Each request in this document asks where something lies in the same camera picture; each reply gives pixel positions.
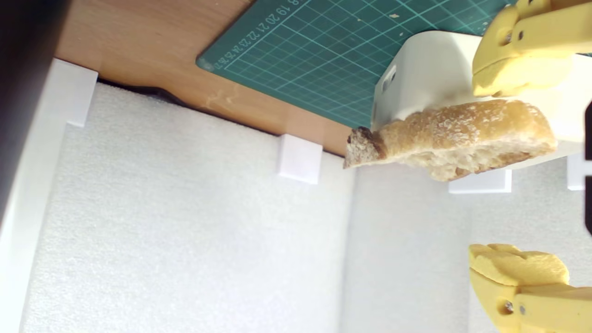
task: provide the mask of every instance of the grid lines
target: grid lines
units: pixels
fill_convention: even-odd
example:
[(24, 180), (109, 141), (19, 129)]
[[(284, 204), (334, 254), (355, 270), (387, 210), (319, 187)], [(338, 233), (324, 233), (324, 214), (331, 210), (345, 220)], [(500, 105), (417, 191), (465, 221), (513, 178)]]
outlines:
[[(283, 10), (275, 7), (299, 7), (223, 68), (212, 71), (347, 126), (369, 126), (374, 86), (407, 38), (427, 30), (481, 36), (499, 10), (513, 2), (257, 1), (223, 37), (240, 40), (244, 27), (255, 31), (262, 17)], [(229, 50), (230, 44), (220, 40), (198, 64), (202, 58), (214, 63)]]

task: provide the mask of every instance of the bread slice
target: bread slice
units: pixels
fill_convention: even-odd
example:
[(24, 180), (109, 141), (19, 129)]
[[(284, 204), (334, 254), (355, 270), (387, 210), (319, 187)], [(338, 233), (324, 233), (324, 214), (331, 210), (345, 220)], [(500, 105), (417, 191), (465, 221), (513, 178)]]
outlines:
[(555, 151), (557, 141), (533, 105), (492, 100), (428, 108), (372, 133), (352, 130), (344, 168), (405, 163), (450, 181)]

